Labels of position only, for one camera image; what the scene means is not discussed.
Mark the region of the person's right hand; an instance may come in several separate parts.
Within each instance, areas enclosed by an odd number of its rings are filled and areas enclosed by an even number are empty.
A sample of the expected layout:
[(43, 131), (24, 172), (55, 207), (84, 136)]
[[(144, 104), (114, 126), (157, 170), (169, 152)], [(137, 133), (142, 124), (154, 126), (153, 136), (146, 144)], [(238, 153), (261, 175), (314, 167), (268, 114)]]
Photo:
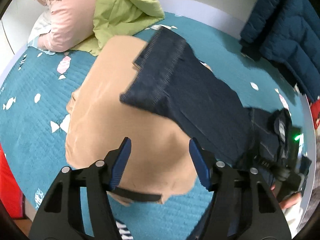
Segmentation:
[(286, 210), (302, 200), (302, 194), (300, 192), (295, 192), (291, 194), (288, 198), (279, 202), (279, 206), (282, 210)]

